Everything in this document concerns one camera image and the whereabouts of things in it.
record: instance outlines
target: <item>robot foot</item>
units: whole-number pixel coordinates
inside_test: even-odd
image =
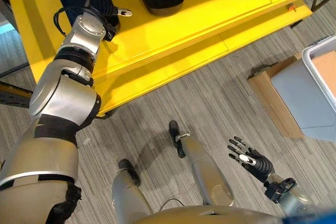
[[[141,179],[138,176],[138,173],[135,171],[134,166],[131,164],[130,161],[128,161],[127,159],[123,159],[122,161],[119,162],[118,167],[119,169],[126,169],[128,171],[136,186],[141,185]]]
[[[170,136],[172,137],[173,144],[175,148],[177,149],[178,156],[180,158],[184,158],[185,153],[183,151],[181,139],[180,139],[180,136],[181,136],[180,127],[176,121],[171,121],[169,123],[169,133],[170,133]]]

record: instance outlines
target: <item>gray carpet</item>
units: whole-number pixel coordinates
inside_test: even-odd
[[[312,0],[305,0],[308,5]],[[78,133],[82,201],[67,223],[117,223],[111,183],[117,163],[128,158],[142,178],[141,190],[157,211],[170,197],[186,205],[201,196],[186,160],[172,147],[167,126],[180,123],[213,156],[233,188],[237,205],[283,215],[264,196],[262,184],[228,157],[227,140],[240,136],[273,161],[276,172],[293,177],[318,207],[336,208],[336,145],[312,138],[283,138],[247,84],[253,67],[282,61],[335,32],[336,0],[330,1],[294,29],[264,39],[194,71],[115,110],[106,120]],[[23,63],[15,31],[0,36],[0,70]],[[33,89],[29,68],[3,78]],[[0,105],[0,161],[29,125],[27,110]],[[166,208],[176,207],[170,202]]]

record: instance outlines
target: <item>plastic bin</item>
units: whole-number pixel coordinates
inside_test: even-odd
[[[271,78],[304,135],[336,142],[336,98],[312,59],[336,50],[336,35],[306,48],[302,58]]]

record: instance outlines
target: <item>yellow shelving unit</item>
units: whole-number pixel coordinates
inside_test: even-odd
[[[102,97],[99,116],[311,14],[303,1],[295,5],[296,11],[281,7],[143,67],[100,80],[94,87]]]
[[[63,36],[52,16],[59,0],[10,0],[33,75],[38,80]],[[103,99],[100,115],[310,14],[296,0],[185,0],[169,17],[148,13],[142,0],[113,0],[134,12],[103,42],[93,77]],[[66,15],[60,17],[70,30]]]

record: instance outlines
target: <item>black cable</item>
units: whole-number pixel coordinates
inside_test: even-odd
[[[57,12],[55,12],[53,20],[54,20],[54,25],[56,26],[56,28],[60,31],[60,33],[65,37],[66,33],[62,30],[59,21],[58,21],[58,17],[59,14],[62,12],[65,12],[66,10],[72,10],[72,9],[79,9],[83,12],[89,13],[92,16],[98,18],[102,23],[104,27],[107,27],[107,21],[106,19],[104,19],[103,17],[99,16],[96,12],[94,12],[92,9],[86,8],[86,7],[80,7],[80,6],[67,6],[67,7],[62,7],[60,10],[58,10]]]
[[[176,199],[176,198],[171,198],[171,199],[168,199],[168,200],[166,200],[166,202],[165,203],[163,203],[163,205],[162,205],[162,207],[160,208],[160,210],[159,211],[161,211],[162,210],[162,208],[164,208],[164,206],[165,205],[167,205],[167,203],[169,202],[169,201],[171,201],[171,200],[176,200],[176,201],[178,201],[182,206],[185,206],[179,199]]]

